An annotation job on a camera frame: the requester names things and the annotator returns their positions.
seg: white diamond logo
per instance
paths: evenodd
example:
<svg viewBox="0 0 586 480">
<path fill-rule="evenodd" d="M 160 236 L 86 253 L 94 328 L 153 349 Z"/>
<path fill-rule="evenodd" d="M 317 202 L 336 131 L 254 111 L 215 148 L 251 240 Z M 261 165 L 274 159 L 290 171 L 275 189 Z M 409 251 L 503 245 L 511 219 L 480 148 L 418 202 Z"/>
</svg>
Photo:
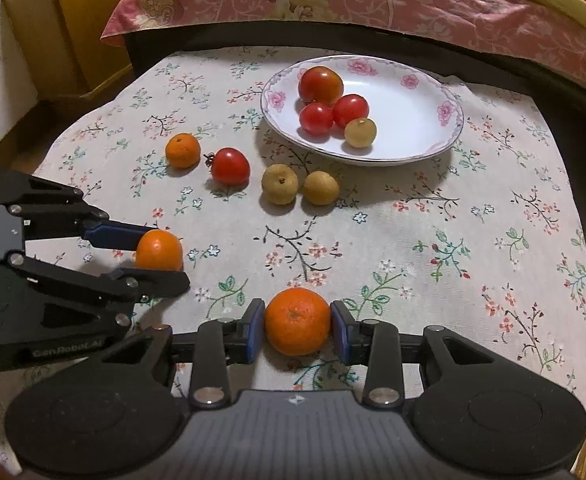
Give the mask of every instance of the white diamond logo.
<svg viewBox="0 0 586 480">
<path fill-rule="evenodd" d="M 295 394 L 293 397 L 289 397 L 287 399 L 288 402 L 290 402 L 291 404 L 295 404 L 296 406 L 300 405 L 305 400 L 307 400 L 307 398 L 302 397 L 300 394 Z"/>
</svg>

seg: table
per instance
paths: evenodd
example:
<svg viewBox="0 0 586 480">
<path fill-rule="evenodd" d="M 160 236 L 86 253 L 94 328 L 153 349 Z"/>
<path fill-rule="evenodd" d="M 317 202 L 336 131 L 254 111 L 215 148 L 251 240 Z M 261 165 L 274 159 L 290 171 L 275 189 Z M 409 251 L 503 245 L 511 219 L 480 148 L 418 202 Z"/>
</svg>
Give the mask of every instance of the table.
<svg viewBox="0 0 586 480">
<path fill-rule="evenodd" d="M 182 239 L 191 290 L 138 304 L 134 330 L 159 322 L 175 332 L 216 317 L 240 317 L 289 286 L 342 300 L 358 319 L 379 317 L 401 332 L 443 324 L 562 384 L 586 407 L 586 248 L 566 171 L 528 96 L 455 78 L 465 127 L 453 148 L 396 168 L 356 168 L 285 142 L 260 114 L 260 92 L 282 68 L 326 50 L 228 48 L 177 53 L 54 143 L 37 174 L 78 186 L 113 219 L 170 229 Z M 402 118 L 398 117 L 401 130 Z M 233 146 L 251 164 L 246 189 L 167 167 L 164 146 L 191 132 L 203 153 Z M 288 164 L 303 178 L 329 171 L 334 208 L 260 198 L 262 171 Z M 130 253 L 79 239 L 29 243 L 29 254 L 89 273 L 132 265 Z M 17 467 L 2 418 L 50 365 L 0 374 L 0 460 Z M 417 367 L 406 368 L 409 396 Z M 190 369 L 180 365 L 174 394 Z M 318 355 L 286 358 L 266 346 L 256 365 L 230 367 L 231 387 L 301 390 L 350 387 L 365 368 L 345 368 L 330 342 Z"/>
</svg>

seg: red tomato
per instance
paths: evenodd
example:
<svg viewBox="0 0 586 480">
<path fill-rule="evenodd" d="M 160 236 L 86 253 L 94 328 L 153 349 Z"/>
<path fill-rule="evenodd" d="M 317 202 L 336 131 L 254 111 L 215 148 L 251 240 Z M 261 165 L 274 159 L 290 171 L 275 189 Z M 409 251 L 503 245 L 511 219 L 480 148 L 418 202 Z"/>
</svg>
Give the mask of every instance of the red tomato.
<svg viewBox="0 0 586 480">
<path fill-rule="evenodd" d="M 326 135 L 333 126 L 333 112 L 321 103 L 308 104 L 299 113 L 299 124 L 312 136 Z"/>
<path fill-rule="evenodd" d="M 342 78 L 326 66 L 314 66 L 302 74 L 297 92 L 305 103 L 332 105 L 344 93 Z"/>
<path fill-rule="evenodd" d="M 249 180 L 251 167 L 244 154 L 235 148 L 222 148 L 207 155 L 213 179 L 223 186 L 241 186 Z"/>
<path fill-rule="evenodd" d="M 358 94 L 340 97 L 333 106 L 333 120 L 340 128 L 344 128 L 354 119 L 369 116 L 367 100 Z"/>
</svg>

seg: robotic arm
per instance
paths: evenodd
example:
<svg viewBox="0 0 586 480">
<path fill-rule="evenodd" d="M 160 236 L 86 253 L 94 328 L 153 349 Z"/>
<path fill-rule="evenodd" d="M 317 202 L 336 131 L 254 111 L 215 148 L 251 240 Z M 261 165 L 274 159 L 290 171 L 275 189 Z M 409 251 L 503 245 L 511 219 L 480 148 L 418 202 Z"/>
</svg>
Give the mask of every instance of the robotic arm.
<svg viewBox="0 0 586 480">
<path fill-rule="evenodd" d="M 339 360 L 368 367 L 361 402 L 348 390 L 233 399 L 227 366 L 255 362 L 262 300 L 195 333 L 160 324 L 122 339 L 134 303 L 185 292 L 184 273 L 92 277 L 24 255 L 25 239 L 50 236 L 134 249 L 146 229 L 109 221 L 71 187 L 0 172 L 0 370 L 89 355 L 9 406 L 24 479 L 574 478 L 586 436 L 580 402 L 445 327 L 400 334 L 334 301 Z M 171 395 L 178 363 L 193 364 L 184 397 Z M 415 399 L 405 398 L 403 364 L 419 365 Z"/>
</svg>

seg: floral plate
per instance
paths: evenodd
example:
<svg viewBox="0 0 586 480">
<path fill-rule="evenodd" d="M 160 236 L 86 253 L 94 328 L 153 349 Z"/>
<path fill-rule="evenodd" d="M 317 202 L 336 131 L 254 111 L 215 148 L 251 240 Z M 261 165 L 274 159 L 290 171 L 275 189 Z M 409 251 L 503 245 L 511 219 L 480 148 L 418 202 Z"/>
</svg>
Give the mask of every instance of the floral plate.
<svg viewBox="0 0 586 480">
<path fill-rule="evenodd" d="M 344 81 L 344 94 L 369 102 L 377 137 L 369 148 L 352 148 L 333 126 L 320 139 L 307 136 L 298 114 L 304 103 L 297 94 L 302 74 L 326 66 Z M 433 77 L 410 66 L 369 56 L 324 56 L 276 73 L 262 91 L 262 114 L 269 125 L 294 144 L 357 166 L 396 166 L 437 155 L 458 139 L 464 114 L 458 99 Z"/>
</svg>

